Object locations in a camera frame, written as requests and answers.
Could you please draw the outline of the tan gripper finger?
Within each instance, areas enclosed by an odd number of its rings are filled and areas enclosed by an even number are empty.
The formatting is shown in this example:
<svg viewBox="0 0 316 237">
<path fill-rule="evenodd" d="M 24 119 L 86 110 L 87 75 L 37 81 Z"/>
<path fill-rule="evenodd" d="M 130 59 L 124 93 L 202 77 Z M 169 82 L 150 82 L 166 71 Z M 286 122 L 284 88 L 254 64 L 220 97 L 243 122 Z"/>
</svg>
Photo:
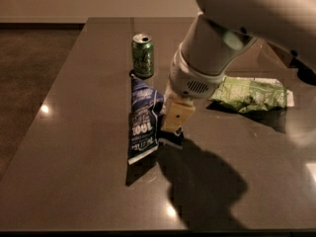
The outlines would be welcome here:
<svg viewBox="0 0 316 237">
<path fill-rule="evenodd" d="M 194 114 L 196 107 L 190 98 L 172 99 L 166 101 L 166 111 L 162 119 L 161 130 L 175 133 Z"/>
</svg>

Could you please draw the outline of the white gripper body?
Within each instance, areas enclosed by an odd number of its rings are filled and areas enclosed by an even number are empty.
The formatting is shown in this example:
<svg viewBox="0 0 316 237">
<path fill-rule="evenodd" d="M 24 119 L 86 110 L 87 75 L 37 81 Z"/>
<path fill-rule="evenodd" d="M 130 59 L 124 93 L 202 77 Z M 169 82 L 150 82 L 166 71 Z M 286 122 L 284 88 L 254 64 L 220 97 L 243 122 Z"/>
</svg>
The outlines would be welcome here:
<svg viewBox="0 0 316 237">
<path fill-rule="evenodd" d="M 198 72 L 189 66 L 182 54 L 180 43 L 170 64 L 165 101 L 174 101 L 191 106 L 194 99 L 207 99 L 224 77 L 224 71 L 215 75 Z"/>
</svg>

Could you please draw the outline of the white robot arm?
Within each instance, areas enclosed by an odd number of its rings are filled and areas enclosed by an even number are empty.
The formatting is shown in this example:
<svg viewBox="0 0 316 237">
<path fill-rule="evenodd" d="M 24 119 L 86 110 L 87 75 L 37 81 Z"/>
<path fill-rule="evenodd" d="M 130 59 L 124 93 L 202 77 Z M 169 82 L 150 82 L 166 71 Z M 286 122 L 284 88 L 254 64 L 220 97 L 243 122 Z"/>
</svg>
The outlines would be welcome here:
<svg viewBox="0 0 316 237">
<path fill-rule="evenodd" d="M 316 72 L 316 0 L 196 0 L 199 13 L 171 62 L 162 130 L 175 133 L 229 64 L 265 40 Z"/>
</svg>

